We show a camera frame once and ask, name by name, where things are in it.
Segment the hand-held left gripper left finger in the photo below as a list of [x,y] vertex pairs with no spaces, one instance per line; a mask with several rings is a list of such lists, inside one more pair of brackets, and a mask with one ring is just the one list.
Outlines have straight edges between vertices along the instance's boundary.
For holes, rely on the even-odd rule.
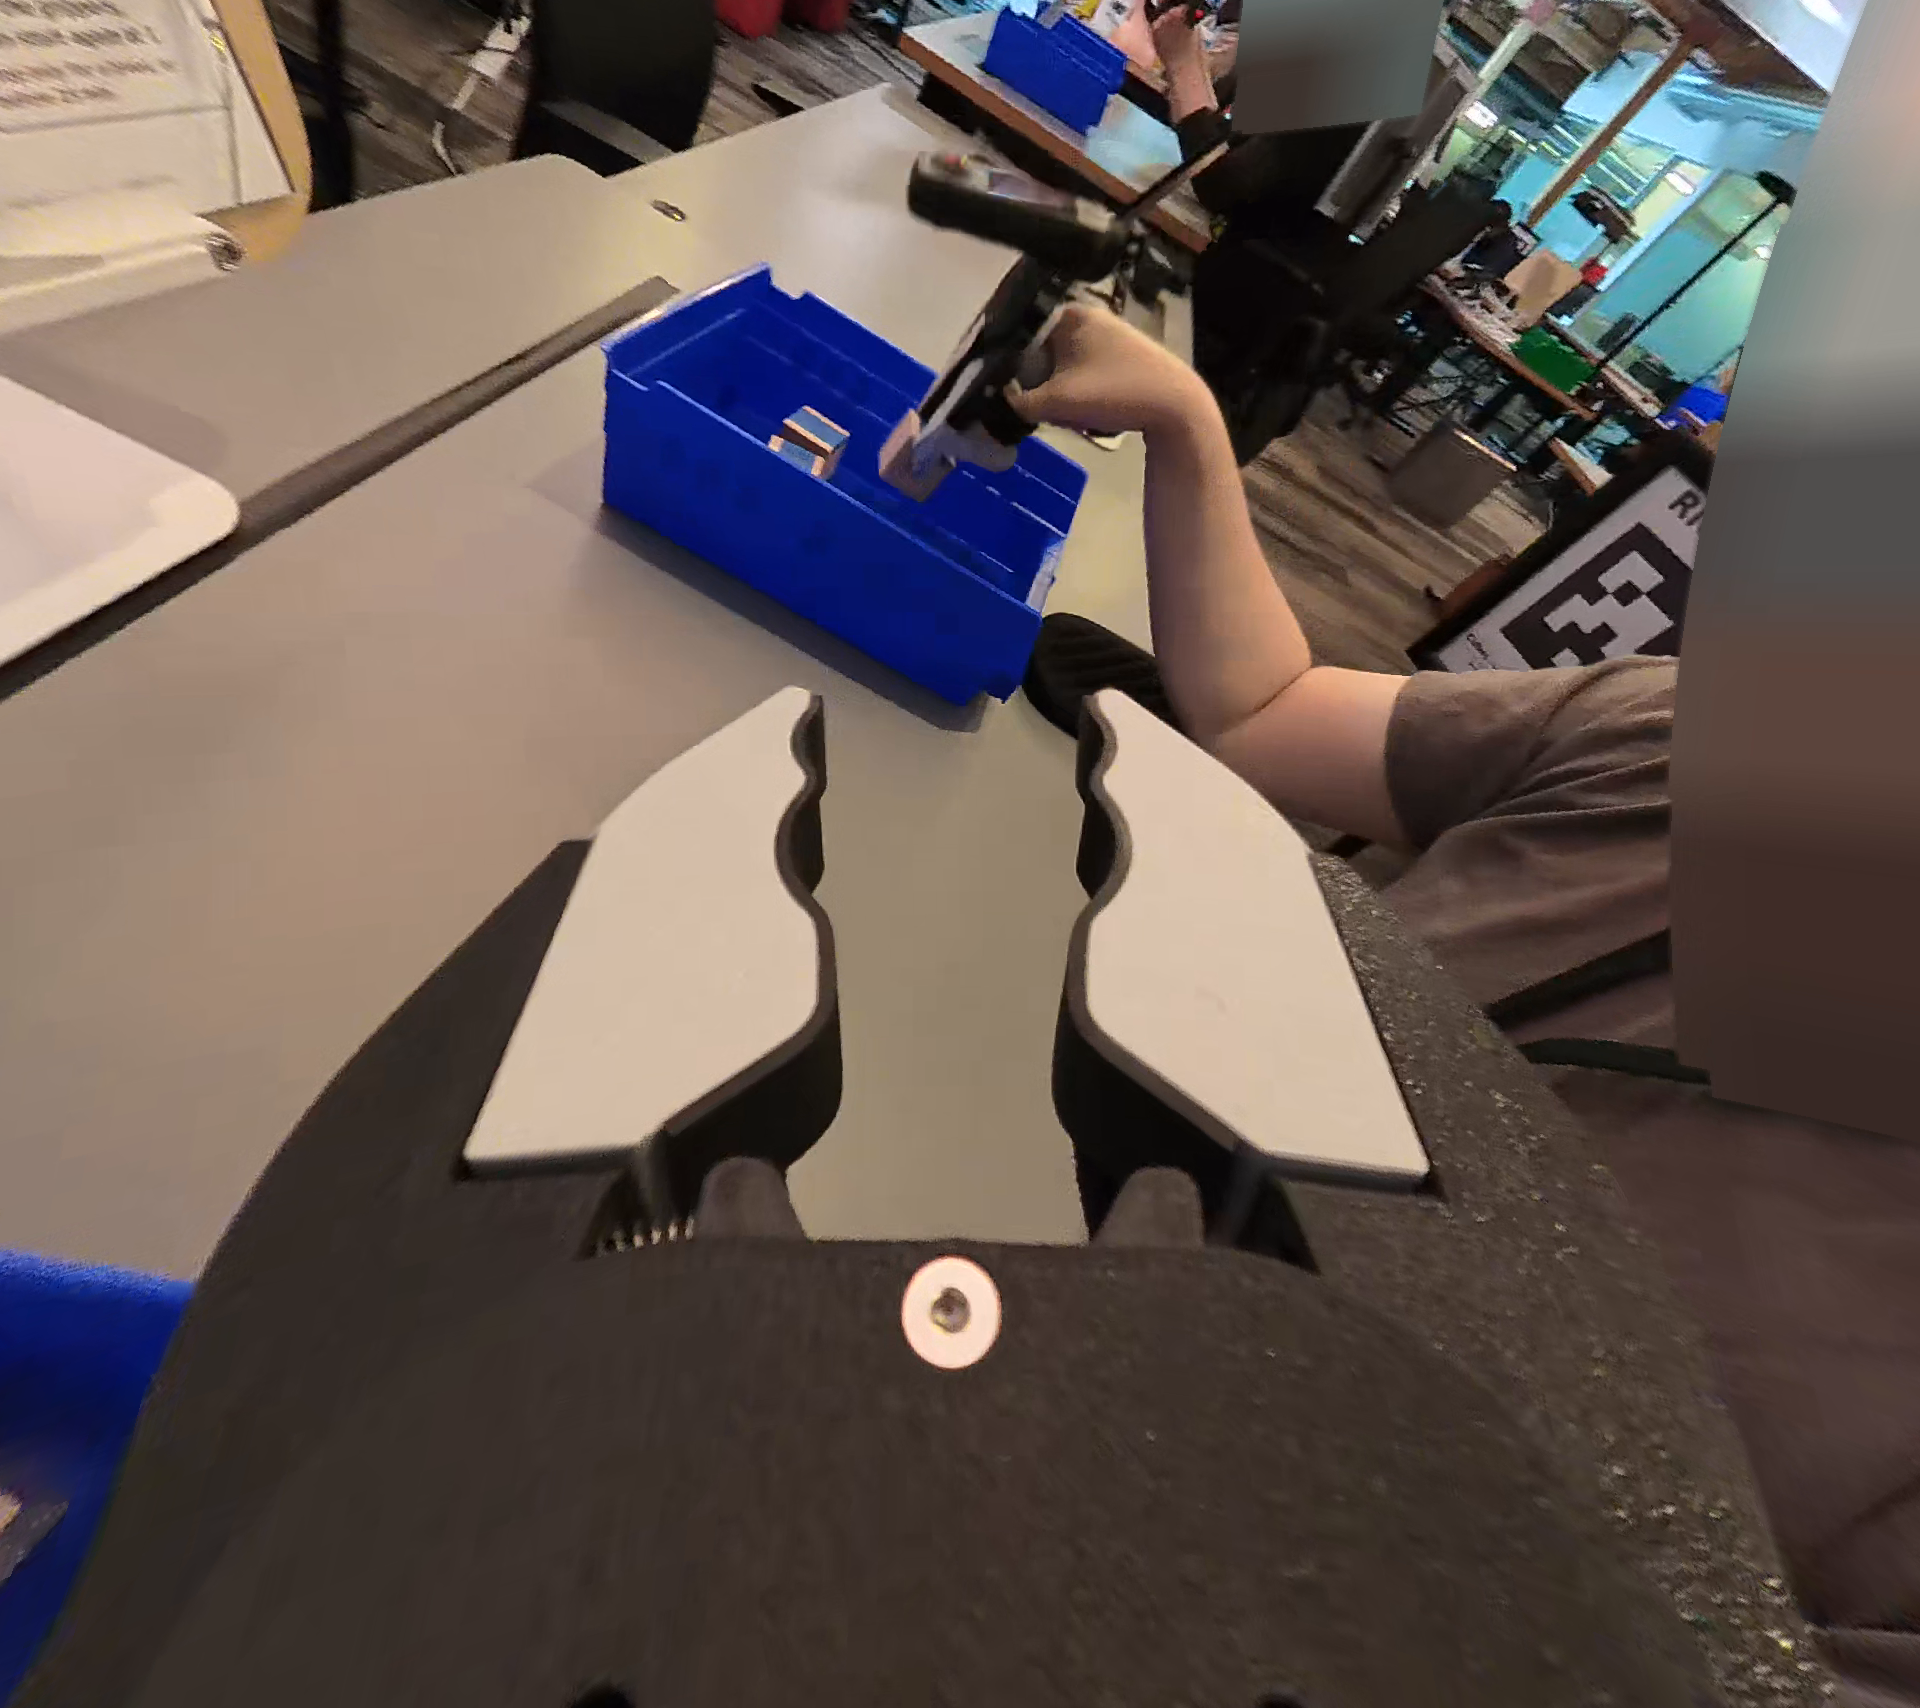
[[780,689],[602,820],[463,1149],[477,1176],[790,1167],[843,1088],[826,710]]

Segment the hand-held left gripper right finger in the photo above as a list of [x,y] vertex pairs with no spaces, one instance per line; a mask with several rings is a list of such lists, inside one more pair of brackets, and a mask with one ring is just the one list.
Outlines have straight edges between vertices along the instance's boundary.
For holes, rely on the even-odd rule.
[[[1307,842],[1128,695],[1083,706],[1085,808],[1057,1110],[1087,1157],[1154,1162],[1158,1123],[1246,1191],[1416,1193],[1429,1147]],[[1127,1140],[1121,1088],[1146,1102]]]

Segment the blue plastic bin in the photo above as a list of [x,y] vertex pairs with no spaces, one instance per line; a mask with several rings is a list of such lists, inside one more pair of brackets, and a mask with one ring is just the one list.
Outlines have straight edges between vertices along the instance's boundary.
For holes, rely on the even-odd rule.
[[[935,371],[767,262],[671,300],[604,356],[602,504],[966,706],[1020,689],[1088,473],[1027,442],[911,500],[878,477]],[[815,406],[850,441],[832,478],[768,447]]]
[[192,1282],[3,1253],[3,1490],[67,1502],[3,1583],[3,1703],[63,1617],[120,1481]]
[[1113,40],[1061,8],[1038,15],[1001,8],[979,61],[985,76],[1059,121],[1072,137],[1092,134],[1125,89],[1128,64]]

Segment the person's right forearm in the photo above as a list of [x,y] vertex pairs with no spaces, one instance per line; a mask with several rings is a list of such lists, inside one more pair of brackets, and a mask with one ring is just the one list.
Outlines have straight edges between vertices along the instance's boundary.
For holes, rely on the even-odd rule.
[[1678,663],[1314,665],[1218,411],[1144,451],[1151,628],[1187,734],[1287,818],[1402,857],[1388,904],[1509,1032],[1669,1047]]

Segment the person's right hand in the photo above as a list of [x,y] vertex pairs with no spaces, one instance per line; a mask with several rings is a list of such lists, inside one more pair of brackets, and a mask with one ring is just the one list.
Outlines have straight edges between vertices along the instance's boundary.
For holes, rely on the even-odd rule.
[[1009,389],[1032,426],[1087,439],[1194,436],[1223,426],[1213,393],[1187,362],[1102,306],[1069,305],[1034,349],[1042,377]]

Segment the wooden table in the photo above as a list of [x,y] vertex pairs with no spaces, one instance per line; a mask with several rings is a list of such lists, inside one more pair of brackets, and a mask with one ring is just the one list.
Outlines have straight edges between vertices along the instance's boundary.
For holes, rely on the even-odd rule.
[[1108,98],[1091,131],[1079,133],[989,74],[985,62],[999,16],[1001,8],[981,10],[901,32],[901,56],[922,70],[922,106],[1050,187],[1079,183],[1113,206],[1131,203],[1177,167],[1175,131],[1125,91]]

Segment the black pad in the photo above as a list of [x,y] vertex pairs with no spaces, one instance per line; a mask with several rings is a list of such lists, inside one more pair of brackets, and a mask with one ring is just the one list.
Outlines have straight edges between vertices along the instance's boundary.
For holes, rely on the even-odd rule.
[[1152,653],[1088,617],[1044,617],[1020,681],[1032,710],[1059,733],[1079,737],[1087,703],[1106,690],[1183,731]]

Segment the grey metal trash can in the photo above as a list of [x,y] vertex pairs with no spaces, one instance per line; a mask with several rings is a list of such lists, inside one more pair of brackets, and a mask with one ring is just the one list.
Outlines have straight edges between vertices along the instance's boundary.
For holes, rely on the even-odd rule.
[[1462,424],[1435,424],[1386,471],[1388,500],[1429,531],[1452,531],[1509,489],[1520,465]]

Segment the framed marker sign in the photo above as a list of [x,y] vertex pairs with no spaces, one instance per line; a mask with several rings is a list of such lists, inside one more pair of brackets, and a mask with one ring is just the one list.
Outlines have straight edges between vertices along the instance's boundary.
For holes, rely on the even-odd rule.
[[1716,458],[1670,433],[1408,649],[1421,673],[1675,659]]

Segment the black floor lamp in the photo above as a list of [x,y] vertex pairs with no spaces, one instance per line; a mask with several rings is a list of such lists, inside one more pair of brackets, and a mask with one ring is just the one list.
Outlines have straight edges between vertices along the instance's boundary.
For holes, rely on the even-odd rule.
[[1720,172],[1611,285],[1627,349],[1675,377],[1706,377],[1744,346],[1798,188],[1776,171]]

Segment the instruction sheet on clipboard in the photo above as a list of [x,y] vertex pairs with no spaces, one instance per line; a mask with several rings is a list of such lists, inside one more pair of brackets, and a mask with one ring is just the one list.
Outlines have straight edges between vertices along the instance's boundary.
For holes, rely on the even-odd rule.
[[290,183],[288,190],[277,198],[234,204],[212,217],[238,247],[241,265],[260,266],[293,248],[312,211],[315,156],[264,0],[211,0],[211,5]]

